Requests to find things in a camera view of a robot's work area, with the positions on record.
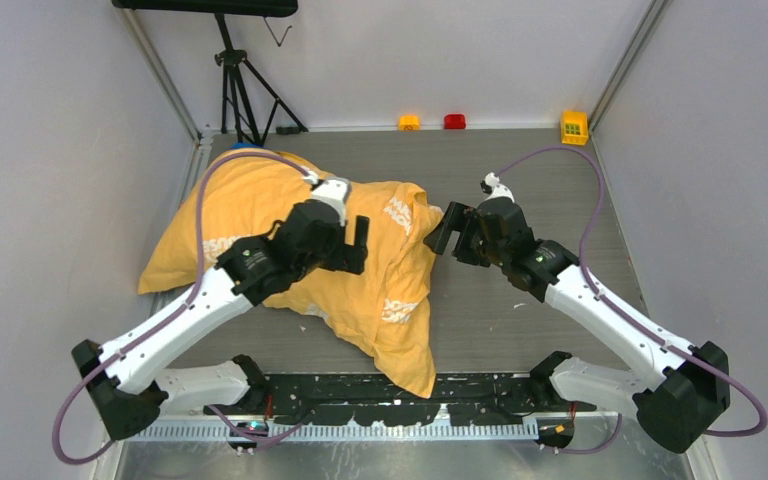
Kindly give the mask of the orange pillowcase with white print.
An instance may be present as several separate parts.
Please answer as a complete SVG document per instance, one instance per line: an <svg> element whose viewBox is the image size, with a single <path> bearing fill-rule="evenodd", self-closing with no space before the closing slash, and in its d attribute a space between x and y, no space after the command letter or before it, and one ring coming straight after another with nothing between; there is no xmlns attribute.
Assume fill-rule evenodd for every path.
<svg viewBox="0 0 768 480"><path fill-rule="evenodd" d="M138 294L194 282L197 254L211 267L220 253L250 235L267 232L311 189L299 172L328 172L289 152L244 146L221 154L208 181L202 231L195 233L196 189L181 203L137 282ZM420 186L399 181L354 182L347 217L369 219L368 255L360 275L317 269L264 305L321 317L335 335L369 355L395 385L421 398L431 395L436 369L430 346L431 272L434 254L424 238L443 212Z"/></svg>

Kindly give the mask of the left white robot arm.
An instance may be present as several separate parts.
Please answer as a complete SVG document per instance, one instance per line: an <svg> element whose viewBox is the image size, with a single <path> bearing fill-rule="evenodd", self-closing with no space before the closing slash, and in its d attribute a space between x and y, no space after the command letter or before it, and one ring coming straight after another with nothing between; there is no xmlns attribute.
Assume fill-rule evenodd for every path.
<svg viewBox="0 0 768 480"><path fill-rule="evenodd" d="M103 344L85 340L73 348L111 439L130 438L163 414L209 405L253 414L265 405L268 382L248 356L208 367L169 365L208 333L318 268L361 274L369 220L357 217L354 240L346 243L350 193L346 179L319 181L310 198L269 232L235 241L175 302L118 338Z"/></svg>

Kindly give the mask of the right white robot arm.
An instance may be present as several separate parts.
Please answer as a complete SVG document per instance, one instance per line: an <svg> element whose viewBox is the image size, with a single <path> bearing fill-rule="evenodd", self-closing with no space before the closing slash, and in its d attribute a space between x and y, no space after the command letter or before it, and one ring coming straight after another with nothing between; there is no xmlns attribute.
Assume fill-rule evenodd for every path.
<svg viewBox="0 0 768 480"><path fill-rule="evenodd" d="M697 346L658 326L595 278L562 244L534 236L504 186L486 187L476 207L452 202L425 245L457 261L497 267L515 288L583 326L627 365L617 370L556 351L531 370L531 397L544 410L582 402L635 420L662 448L686 452L730 406L726 352Z"/></svg>

